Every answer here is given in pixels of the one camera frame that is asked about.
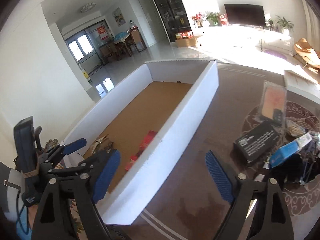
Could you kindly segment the green potted plant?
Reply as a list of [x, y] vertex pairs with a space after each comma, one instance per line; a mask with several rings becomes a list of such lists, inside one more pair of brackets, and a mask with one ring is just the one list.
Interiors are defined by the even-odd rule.
[[283, 34], [289, 36], [293, 33], [295, 25], [291, 21], [288, 21], [285, 17], [280, 17], [278, 15], [276, 17], [276, 26]]

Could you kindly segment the black printed carton box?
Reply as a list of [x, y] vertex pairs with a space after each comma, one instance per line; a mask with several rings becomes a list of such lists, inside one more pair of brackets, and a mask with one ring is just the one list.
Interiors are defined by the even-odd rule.
[[246, 161], [247, 165], [255, 163], [263, 154], [276, 146], [280, 134], [268, 121], [260, 123], [257, 127], [234, 141], [234, 149]]

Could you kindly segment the dark glass display cabinet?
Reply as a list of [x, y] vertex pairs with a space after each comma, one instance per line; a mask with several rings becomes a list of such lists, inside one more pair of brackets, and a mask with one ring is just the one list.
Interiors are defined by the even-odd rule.
[[170, 42], [176, 41], [176, 34], [191, 31], [188, 16], [182, 0], [154, 0]]

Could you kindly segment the blue white medicine box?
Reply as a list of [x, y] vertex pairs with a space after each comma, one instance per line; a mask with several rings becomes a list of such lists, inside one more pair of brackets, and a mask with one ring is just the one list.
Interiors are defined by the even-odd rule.
[[280, 147], [276, 152], [270, 157], [269, 163], [272, 168], [282, 164], [293, 154], [298, 153], [304, 146], [312, 141], [310, 133], [306, 133], [301, 137], [289, 142], [288, 144]]

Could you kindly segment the white tv console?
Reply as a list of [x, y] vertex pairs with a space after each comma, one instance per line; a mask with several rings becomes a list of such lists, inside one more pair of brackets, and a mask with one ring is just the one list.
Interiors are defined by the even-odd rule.
[[228, 47], [270, 49], [283, 54], [293, 52], [294, 40], [291, 36], [267, 29], [230, 25], [227, 27], [194, 28], [193, 34], [203, 41]]

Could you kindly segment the black flat television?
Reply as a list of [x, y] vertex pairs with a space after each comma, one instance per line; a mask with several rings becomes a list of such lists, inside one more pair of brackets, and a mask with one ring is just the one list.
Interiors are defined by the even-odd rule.
[[262, 5], [224, 4], [229, 24], [265, 27], [265, 13]]

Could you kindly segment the phone case in plastic bag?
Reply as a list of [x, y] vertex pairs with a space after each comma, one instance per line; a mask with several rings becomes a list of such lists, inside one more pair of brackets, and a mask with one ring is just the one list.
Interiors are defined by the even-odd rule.
[[285, 122], [286, 96], [287, 89], [284, 86], [264, 81], [257, 119], [269, 121], [274, 126], [282, 126]]

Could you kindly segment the red flower arrangement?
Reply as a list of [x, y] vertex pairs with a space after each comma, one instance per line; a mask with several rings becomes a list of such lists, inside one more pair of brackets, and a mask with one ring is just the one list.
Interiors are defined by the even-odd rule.
[[191, 19], [195, 24], [197, 24], [198, 27], [203, 27], [202, 22], [205, 21], [205, 19], [204, 15], [201, 12], [191, 16]]

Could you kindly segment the orange lounge chair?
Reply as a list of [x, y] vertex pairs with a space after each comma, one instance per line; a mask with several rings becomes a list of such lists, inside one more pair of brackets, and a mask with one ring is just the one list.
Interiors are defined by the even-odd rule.
[[319, 51], [316, 51], [305, 38], [300, 38], [294, 44], [296, 55], [299, 55], [303, 61], [303, 68], [307, 67], [315, 74], [319, 74]]

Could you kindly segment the flat white gift box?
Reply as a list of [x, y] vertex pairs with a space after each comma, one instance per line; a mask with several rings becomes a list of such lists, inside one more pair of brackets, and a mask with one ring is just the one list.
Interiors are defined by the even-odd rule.
[[284, 70], [285, 87], [288, 91], [319, 104], [319, 83], [299, 66]]

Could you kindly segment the large white cardboard box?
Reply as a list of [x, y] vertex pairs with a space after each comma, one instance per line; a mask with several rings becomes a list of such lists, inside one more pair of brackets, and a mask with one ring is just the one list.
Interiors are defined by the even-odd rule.
[[93, 143], [153, 81], [181, 81], [191, 89], [116, 188], [97, 204], [104, 223], [130, 225], [165, 182], [198, 129], [219, 87], [214, 59], [148, 61], [98, 101], [64, 139]]

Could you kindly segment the black velvet hair scrunchie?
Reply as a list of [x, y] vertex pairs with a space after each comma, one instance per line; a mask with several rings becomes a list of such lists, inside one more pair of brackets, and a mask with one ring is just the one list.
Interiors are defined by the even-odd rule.
[[319, 175], [319, 156], [315, 159], [303, 159], [300, 154], [296, 153], [282, 164], [271, 168], [270, 175], [279, 184], [285, 183], [286, 180], [292, 183], [306, 184]]

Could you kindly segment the red packets inside box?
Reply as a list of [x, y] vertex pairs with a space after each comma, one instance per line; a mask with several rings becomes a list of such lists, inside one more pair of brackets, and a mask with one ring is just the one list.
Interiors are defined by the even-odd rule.
[[156, 135], [157, 135], [157, 132], [148, 131], [147, 135], [144, 137], [144, 139], [141, 141], [139, 145], [138, 152], [129, 158], [129, 161], [125, 166], [125, 171], [129, 171], [131, 169], [131, 167], [134, 165], [137, 159], [142, 155], [142, 153], [149, 146], [149, 144], [153, 141]]

